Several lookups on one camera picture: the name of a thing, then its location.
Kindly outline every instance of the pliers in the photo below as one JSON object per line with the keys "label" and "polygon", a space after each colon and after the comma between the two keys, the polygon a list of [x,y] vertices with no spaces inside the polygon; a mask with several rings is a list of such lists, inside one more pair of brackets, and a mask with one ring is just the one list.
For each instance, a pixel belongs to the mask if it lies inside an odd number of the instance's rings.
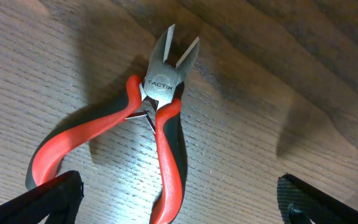
{"label": "pliers", "polygon": [[83,120],[76,120],[52,131],[35,150],[27,169],[25,186],[33,189],[54,178],[63,157],[77,146],[113,128],[131,116],[146,98],[158,101],[155,140],[162,176],[162,194],[152,210],[150,223],[170,223],[181,207],[187,175],[185,145],[180,129],[181,101],[174,98],[177,86],[191,72],[200,47],[197,37],[173,67],[166,63],[175,25],[159,38],[150,56],[142,81],[129,77],[126,91]]}

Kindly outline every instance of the plier handle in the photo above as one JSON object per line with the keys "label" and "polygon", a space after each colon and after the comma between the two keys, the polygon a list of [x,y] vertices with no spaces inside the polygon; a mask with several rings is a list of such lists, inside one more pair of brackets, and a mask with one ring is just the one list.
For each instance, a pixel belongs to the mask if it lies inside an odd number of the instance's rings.
{"label": "plier handle", "polygon": [[147,97],[158,101],[155,140],[162,176],[162,195],[152,210],[150,223],[170,223],[178,214],[185,193],[187,162],[180,126],[181,101],[174,98],[176,87],[190,73],[200,47],[198,37],[179,59],[176,67],[165,63],[172,41],[172,25],[159,38],[146,77],[129,77],[119,98],[91,116],[52,131],[35,150],[25,180],[33,189],[54,178],[63,157],[79,145],[99,136],[134,113]]}

